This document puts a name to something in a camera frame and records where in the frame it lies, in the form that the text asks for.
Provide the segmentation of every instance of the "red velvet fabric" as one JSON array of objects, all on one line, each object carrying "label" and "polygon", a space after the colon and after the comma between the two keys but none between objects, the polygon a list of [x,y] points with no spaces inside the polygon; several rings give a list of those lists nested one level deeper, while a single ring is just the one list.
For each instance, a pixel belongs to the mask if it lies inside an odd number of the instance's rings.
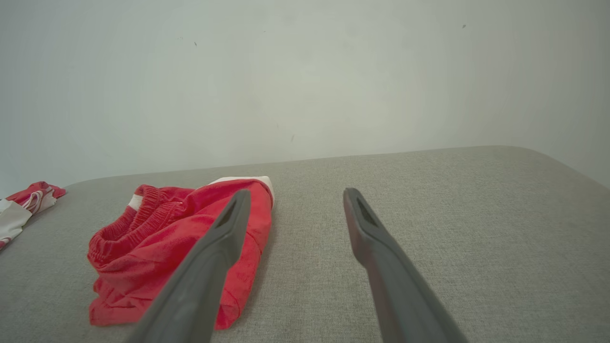
[{"label": "red velvet fabric", "polygon": [[246,305],[271,228],[272,196],[254,179],[224,181],[199,189],[142,185],[137,211],[99,230],[88,259],[98,271],[89,306],[93,325],[137,322],[195,242],[210,228],[233,194],[248,189],[251,210],[242,255],[227,273],[215,328],[229,328]]}]

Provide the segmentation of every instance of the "red and white garment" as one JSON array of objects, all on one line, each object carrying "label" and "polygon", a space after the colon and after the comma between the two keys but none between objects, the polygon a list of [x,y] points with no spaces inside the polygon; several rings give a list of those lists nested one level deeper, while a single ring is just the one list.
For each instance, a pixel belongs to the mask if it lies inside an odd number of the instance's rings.
[{"label": "red and white garment", "polygon": [[55,205],[57,198],[64,194],[65,189],[40,181],[0,200],[0,250],[19,236],[33,214]]},{"label": "red and white garment", "polygon": [[233,195],[250,191],[242,254],[229,269],[215,328],[241,315],[271,229],[273,189],[266,176],[221,178],[198,188],[136,189],[123,214],[89,242],[87,258],[99,278],[89,306],[93,325],[137,322],[194,244],[206,234]]}]

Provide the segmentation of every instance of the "wall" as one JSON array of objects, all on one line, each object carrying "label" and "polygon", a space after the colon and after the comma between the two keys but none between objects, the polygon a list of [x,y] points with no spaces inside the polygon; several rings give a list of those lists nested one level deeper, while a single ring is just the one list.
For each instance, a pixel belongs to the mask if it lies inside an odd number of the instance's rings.
[{"label": "wall", "polygon": [[2,0],[0,195],[517,145],[610,186],[608,1]]}]

